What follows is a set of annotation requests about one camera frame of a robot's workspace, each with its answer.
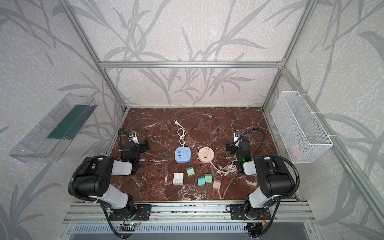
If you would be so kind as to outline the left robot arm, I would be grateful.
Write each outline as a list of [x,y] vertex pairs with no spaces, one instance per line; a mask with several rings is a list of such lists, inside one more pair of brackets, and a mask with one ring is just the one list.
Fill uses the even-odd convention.
[[68,186],[70,195],[83,201],[100,204],[128,219],[137,212],[133,197],[111,184],[112,176],[130,176],[138,172],[140,156],[150,149],[148,141],[129,141],[121,147],[120,159],[111,156],[87,157],[73,173]]

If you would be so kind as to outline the pink plug adapter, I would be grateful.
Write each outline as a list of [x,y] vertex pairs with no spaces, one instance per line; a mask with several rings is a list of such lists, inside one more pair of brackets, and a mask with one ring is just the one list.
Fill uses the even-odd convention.
[[219,190],[221,188],[222,182],[220,180],[213,181],[213,188]]

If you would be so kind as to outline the teal plug adapter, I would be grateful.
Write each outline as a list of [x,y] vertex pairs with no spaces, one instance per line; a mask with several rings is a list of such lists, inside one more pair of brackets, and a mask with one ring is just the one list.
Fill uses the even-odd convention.
[[206,180],[205,177],[198,177],[198,186],[205,186],[206,185]]

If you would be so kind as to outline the pink round power strip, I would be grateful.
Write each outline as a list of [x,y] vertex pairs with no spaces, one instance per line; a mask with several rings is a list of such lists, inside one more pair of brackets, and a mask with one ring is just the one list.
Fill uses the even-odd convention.
[[198,157],[201,163],[209,164],[214,159],[214,151],[209,147],[203,147],[198,152]]

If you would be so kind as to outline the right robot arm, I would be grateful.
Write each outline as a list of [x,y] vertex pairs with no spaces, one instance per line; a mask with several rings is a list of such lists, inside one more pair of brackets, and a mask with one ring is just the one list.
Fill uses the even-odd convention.
[[235,219],[269,220],[269,208],[292,196],[300,186],[300,175],[292,162],[278,155],[251,157],[250,142],[235,141],[226,144],[226,151],[237,158],[236,171],[255,175],[259,186],[248,195],[242,207],[233,205]]

